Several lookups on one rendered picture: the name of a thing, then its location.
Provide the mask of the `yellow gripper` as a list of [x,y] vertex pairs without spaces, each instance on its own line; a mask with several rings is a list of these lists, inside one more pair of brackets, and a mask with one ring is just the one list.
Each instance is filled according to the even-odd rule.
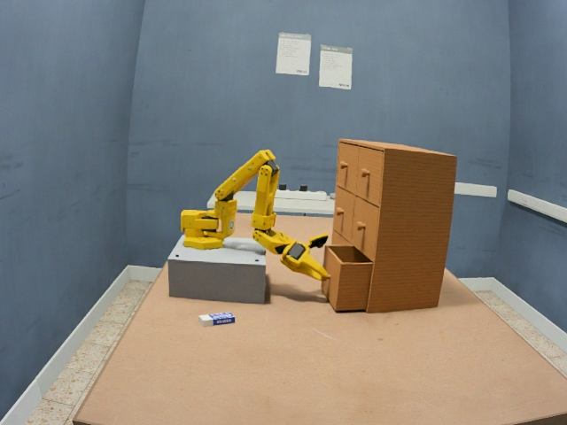
[[309,255],[309,249],[314,247],[320,249],[326,244],[329,238],[328,235],[328,233],[325,233],[311,237],[307,244],[303,242],[297,243],[297,240],[294,240],[290,246],[288,245],[283,250],[280,262],[293,272],[305,274],[319,281],[321,276],[328,277],[324,268]]

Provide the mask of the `blue and white eraser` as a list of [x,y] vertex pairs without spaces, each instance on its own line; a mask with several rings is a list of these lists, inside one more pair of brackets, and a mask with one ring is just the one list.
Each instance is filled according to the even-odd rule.
[[214,326],[222,324],[235,323],[235,316],[232,313],[216,313],[208,315],[200,315],[198,322],[203,326]]

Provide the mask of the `brown chest of drawers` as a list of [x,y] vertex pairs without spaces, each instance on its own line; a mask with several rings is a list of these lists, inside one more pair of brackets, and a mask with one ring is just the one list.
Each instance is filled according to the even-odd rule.
[[[342,234],[351,245],[373,261],[366,313],[386,313],[438,307],[447,260],[456,176],[457,156],[409,151],[391,143],[342,142],[358,145],[355,191],[338,183],[379,207],[374,258]],[[371,145],[369,145],[371,144]],[[360,147],[384,151],[380,204],[357,193]],[[449,156],[447,156],[449,155]],[[335,229],[335,230],[334,230]],[[331,238],[331,245],[332,245]]]

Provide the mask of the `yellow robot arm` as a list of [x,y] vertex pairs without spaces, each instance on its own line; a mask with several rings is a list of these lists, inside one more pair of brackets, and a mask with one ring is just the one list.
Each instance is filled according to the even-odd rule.
[[[237,199],[233,197],[256,174],[259,174],[251,222],[251,227],[255,228],[252,238],[273,254],[282,255],[284,249],[294,240],[283,232],[272,229],[276,222],[273,206],[279,179],[279,167],[274,163],[275,159],[270,151],[258,152],[214,192],[217,199],[214,201],[214,211],[208,211],[207,215],[205,211],[185,211],[183,246],[199,250],[222,248],[224,239],[235,233]],[[217,231],[218,218],[221,220],[221,231]]]

